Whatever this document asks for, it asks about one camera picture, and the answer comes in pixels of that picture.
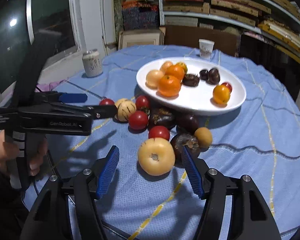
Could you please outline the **person's left forearm sleeve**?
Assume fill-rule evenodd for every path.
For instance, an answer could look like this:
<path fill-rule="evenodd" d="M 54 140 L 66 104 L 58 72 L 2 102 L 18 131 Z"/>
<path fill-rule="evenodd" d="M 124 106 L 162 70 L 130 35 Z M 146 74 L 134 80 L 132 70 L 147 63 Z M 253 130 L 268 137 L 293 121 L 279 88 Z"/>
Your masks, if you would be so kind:
<path fill-rule="evenodd" d="M 0 239 L 19 239 L 27 215 L 20 192 L 11 187 L 9 176 L 0 172 Z"/>

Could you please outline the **person's left hand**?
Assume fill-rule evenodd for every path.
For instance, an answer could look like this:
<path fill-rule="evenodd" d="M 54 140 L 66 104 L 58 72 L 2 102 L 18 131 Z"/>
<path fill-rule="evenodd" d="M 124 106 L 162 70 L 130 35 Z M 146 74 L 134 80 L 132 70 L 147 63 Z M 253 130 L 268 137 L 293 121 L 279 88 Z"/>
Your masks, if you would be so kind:
<path fill-rule="evenodd" d="M 47 154 L 48 145 L 47 139 L 44 138 L 38 146 L 36 155 L 29 161 L 29 175 L 36 176 L 40 171 L 40 166 L 43 164 L 44 156 Z M 7 162 L 15 159 L 19 154 L 19 147 L 10 142 L 5 141 L 5 131 L 0 132 L 0 172 L 4 175 L 9 175 Z"/>

